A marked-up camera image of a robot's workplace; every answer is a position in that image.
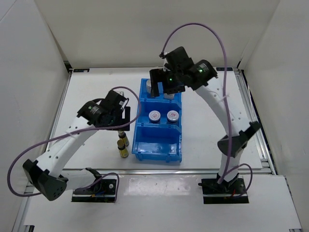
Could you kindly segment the red-label spice jar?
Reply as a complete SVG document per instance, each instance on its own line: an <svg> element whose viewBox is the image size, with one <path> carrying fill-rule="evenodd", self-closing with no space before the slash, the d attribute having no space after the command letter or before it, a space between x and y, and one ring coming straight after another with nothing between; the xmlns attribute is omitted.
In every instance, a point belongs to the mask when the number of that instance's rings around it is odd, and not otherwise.
<svg viewBox="0 0 309 232"><path fill-rule="evenodd" d="M159 111L157 110L152 110L149 114L148 114L148 118L149 118L149 121L151 123L154 123L154 124L158 124L160 123L160 120L161 120L161 114Z"/></svg>
<svg viewBox="0 0 309 232"><path fill-rule="evenodd" d="M167 113L168 123L177 123L179 121L179 113L175 110L170 110Z"/></svg>

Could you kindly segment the small yellow bottle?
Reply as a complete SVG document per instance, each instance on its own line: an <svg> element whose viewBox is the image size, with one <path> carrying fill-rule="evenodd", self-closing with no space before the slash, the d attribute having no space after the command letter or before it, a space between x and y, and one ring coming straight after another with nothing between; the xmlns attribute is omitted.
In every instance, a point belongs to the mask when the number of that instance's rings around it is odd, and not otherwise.
<svg viewBox="0 0 309 232"><path fill-rule="evenodd" d="M118 137L120 140L122 140L125 144L126 147L129 146L129 140L128 140L128 137L126 135L126 133L124 131L118 131Z"/></svg>
<svg viewBox="0 0 309 232"><path fill-rule="evenodd" d="M117 147L119 150L119 154L122 158L127 158L129 156L129 152L126 148L126 145L122 140L117 141Z"/></svg>

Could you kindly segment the silver-lid shaker blue label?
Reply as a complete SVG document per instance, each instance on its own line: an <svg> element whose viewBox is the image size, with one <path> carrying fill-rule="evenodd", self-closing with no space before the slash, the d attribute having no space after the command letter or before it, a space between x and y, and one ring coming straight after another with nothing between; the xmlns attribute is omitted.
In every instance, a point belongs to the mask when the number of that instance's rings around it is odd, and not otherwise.
<svg viewBox="0 0 309 232"><path fill-rule="evenodd" d="M175 94L164 93L164 99L173 100L174 96L175 96Z"/></svg>
<svg viewBox="0 0 309 232"><path fill-rule="evenodd" d="M146 91L148 94L151 94L152 92L152 83L151 83L151 79L148 79L146 81Z"/></svg>

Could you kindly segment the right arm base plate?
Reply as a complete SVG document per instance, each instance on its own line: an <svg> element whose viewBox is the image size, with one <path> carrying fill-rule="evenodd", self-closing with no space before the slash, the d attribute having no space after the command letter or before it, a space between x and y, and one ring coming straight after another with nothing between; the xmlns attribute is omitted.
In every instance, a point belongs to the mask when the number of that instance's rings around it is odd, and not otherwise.
<svg viewBox="0 0 309 232"><path fill-rule="evenodd" d="M245 193L243 178L237 178L231 186L218 184L216 178L201 179L198 185L202 189L204 204L247 204L248 195Z"/></svg>

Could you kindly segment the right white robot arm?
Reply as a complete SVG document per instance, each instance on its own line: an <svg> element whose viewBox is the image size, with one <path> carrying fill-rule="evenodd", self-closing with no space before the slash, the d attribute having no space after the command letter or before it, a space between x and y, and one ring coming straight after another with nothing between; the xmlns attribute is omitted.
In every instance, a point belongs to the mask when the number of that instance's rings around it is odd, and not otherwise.
<svg viewBox="0 0 309 232"><path fill-rule="evenodd" d="M222 152L217 188L222 193L230 192L239 176L241 154L261 125L257 121L250 122L228 99L223 82L208 61L203 59L194 63L182 46L159 56L164 60L164 66L150 70L150 95L159 96L158 83L169 95L185 92L189 87L208 104L226 132L217 143Z"/></svg>

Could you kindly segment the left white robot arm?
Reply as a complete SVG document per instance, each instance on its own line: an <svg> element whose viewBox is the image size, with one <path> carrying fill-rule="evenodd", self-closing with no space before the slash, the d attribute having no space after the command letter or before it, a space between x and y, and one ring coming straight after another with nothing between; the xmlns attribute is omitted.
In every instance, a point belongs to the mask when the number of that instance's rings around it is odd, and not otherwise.
<svg viewBox="0 0 309 232"><path fill-rule="evenodd" d="M85 168L69 174L63 168L98 130L118 130L129 125L128 101L120 92L110 90L105 98L85 103L63 138L57 138L48 151L34 161L24 162L23 169L30 183L49 201L56 200L67 190L86 189L97 193L101 188L97 171Z"/></svg>

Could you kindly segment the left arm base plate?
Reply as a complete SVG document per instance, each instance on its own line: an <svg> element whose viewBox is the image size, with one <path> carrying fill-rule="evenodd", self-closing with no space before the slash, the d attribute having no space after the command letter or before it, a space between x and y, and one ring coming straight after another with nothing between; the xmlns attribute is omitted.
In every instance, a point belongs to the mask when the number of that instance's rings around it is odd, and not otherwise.
<svg viewBox="0 0 309 232"><path fill-rule="evenodd" d="M99 181L86 189L75 190L71 196L73 203L115 203L120 177L116 173L103 175Z"/></svg>

